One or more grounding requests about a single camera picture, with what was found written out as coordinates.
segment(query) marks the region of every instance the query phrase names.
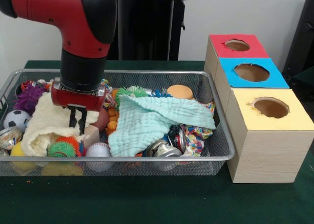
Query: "shape sorter box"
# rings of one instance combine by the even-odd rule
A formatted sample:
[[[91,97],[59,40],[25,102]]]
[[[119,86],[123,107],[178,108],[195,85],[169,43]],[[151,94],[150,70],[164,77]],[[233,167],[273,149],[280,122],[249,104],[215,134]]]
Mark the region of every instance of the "shape sorter box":
[[[262,44],[254,35],[210,35],[204,71],[215,80],[219,58],[269,58]]]
[[[226,111],[235,143],[234,183],[294,182],[314,124],[291,89],[232,89]]]
[[[232,87],[289,89],[270,58],[220,58],[215,85],[224,112]]]

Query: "fuzzy yellow towel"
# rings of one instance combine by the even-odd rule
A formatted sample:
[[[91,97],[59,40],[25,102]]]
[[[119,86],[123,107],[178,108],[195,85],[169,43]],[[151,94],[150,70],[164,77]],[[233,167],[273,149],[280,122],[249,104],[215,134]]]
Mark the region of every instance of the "fuzzy yellow towel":
[[[97,121],[98,112],[88,112],[86,127]],[[81,112],[76,113],[79,121]],[[58,136],[75,137],[79,136],[79,125],[69,128],[70,110],[56,106],[52,103],[51,94],[44,93],[40,97],[32,119],[28,122],[27,129],[22,140],[22,151],[26,156],[44,157],[47,155],[47,148],[55,141]]]

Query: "green tablecloth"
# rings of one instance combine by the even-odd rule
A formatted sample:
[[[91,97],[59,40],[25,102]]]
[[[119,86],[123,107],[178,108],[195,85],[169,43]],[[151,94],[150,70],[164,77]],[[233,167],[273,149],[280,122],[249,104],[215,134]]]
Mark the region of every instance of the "green tablecloth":
[[[30,61],[27,68],[56,68]],[[107,69],[202,70],[201,61],[114,62]],[[314,223],[314,157],[293,184],[214,177],[2,177],[1,223]]]

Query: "basket rim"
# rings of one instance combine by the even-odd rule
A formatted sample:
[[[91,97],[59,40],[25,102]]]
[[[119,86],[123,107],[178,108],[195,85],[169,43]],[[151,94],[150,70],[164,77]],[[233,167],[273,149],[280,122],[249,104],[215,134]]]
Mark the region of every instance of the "basket rim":
[[[0,90],[0,98],[4,96],[8,87],[14,78],[21,73],[60,73],[60,69],[20,69],[13,71],[3,87]],[[229,148],[229,154],[226,156],[208,156],[208,157],[73,157],[73,158],[52,158],[52,157],[0,157],[0,161],[29,161],[29,162],[209,162],[209,161],[227,161],[234,157],[235,146],[227,124],[220,99],[211,75],[204,71],[160,71],[160,70],[104,70],[104,73],[130,73],[130,74],[196,74],[207,78],[213,100],[216,104],[216,110],[219,116],[220,124],[224,131]]]

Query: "metal mesh basket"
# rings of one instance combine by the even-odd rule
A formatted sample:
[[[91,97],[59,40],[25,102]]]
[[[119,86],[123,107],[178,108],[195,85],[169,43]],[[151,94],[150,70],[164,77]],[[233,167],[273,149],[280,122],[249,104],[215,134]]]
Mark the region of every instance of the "metal mesh basket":
[[[59,70],[28,69],[12,73],[0,91],[0,129],[5,115],[13,109],[16,88],[26,80],[49,81]],[[110,157],[49,158],[0,157],[0,176],[105,176],[105,175],[216,175],[234,156],[234,144],[211,76],[205,72],[105,71],[112,87],[140,85],[150,89],[183,84],[193,90],[201,103],[214,100],[217,129],[205,141],[201,157]]]

